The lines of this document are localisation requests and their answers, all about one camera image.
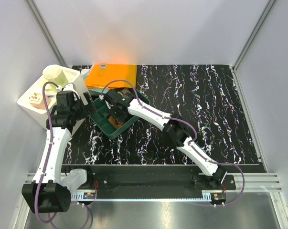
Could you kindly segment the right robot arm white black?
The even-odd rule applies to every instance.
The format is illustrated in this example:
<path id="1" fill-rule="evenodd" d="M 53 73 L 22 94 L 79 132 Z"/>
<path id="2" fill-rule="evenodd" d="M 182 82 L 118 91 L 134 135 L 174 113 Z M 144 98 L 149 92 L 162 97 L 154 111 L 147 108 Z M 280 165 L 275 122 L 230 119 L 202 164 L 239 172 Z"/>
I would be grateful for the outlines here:
<path id="1" fill-rule="evenodd" d="M 196 132 L 191 135 L 188 131 L 188 128 L 191 130 L 194 128 L 182 120 L 178 114 L 162 112 L 148 105 L 139 98 L 137 92 L 123 94 L 115 89 L 110 89 L 106 94 L 101 94 L 99 98 L 105 101 L 109 112 L 116 121 L 121 122 L 123 118 L 133 115 L 161 130 L 168 141 L 191 159 L 207 176 L 208 185 L 211 188 L 219 189 L 224 185 L 226 169 L 207 156 L 196 144 Z"/>

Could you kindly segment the brown boxer briefs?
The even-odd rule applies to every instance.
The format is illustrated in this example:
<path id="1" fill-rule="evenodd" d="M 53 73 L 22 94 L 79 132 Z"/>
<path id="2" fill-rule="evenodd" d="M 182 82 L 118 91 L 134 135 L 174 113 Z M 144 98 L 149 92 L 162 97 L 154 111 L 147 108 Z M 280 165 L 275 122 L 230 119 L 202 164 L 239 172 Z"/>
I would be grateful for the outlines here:
<path id="1" fill-rule="evenodd" d="M 116 129 L 119 129 L 124 125 L 124 122 L 118 122 L 113 116 L 110 116 L 108 120 Z"/>

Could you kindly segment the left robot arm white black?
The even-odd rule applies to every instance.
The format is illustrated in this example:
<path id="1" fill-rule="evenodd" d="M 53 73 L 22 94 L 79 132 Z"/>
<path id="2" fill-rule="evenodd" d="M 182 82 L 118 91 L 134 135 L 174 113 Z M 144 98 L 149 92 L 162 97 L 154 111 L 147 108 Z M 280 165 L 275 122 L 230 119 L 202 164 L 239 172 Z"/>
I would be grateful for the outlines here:
<path id="1" fill-rule="evenodd" d="M 85 169 L 73 169 L 61 177 L 63 156 L 76 123 L 96 112 L 89 92 L 79 96 L 72 90 L 60 91 L 57 104 L 46 120 L 46 142 L 39 167 L 31 183 L 21 193 L 34 214 L 66 212 L 72 194 L 79 187 L 91 188 L 94 177 Z"/>

